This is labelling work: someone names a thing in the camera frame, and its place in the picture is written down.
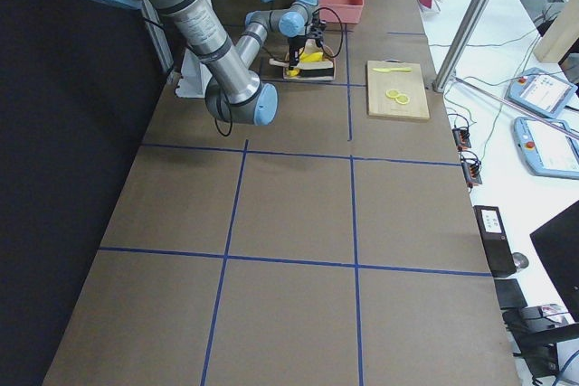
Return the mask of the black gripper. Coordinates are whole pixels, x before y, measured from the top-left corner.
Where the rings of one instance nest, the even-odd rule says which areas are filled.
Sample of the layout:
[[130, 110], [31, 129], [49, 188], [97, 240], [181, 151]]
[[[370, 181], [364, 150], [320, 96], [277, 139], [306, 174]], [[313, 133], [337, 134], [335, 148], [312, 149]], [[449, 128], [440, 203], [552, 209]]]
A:
[[288, 71], [298, 71], [299, 56], [305, 49], [308, 37], [306, 35], [296, 35], [288, 38], [289, 60]]

